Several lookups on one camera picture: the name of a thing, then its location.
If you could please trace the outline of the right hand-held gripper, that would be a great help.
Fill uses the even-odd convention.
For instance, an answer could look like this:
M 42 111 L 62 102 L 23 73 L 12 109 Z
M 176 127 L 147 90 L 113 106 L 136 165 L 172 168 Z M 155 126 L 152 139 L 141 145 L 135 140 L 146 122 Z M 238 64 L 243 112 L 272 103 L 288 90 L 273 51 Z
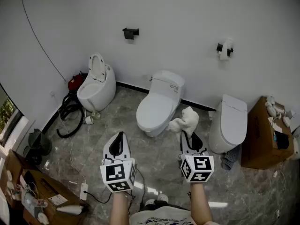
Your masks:
M 196 133 L 189 138 L 180 134 L 181 172 L 188 183 L 205 183 L 214 173 L 214 157 L 208 152 L 207 143 Z

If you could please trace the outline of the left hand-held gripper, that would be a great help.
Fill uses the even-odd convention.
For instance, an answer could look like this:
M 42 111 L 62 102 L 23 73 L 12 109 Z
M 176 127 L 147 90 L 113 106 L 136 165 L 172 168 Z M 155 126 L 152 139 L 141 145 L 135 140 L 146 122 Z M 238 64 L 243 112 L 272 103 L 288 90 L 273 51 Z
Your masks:
M 133 189 L 136 176 L 135 159 L 131 157 L 124 132 L 115 134 L 105 144 L 100 170 L 103 183 L 112 193 Z

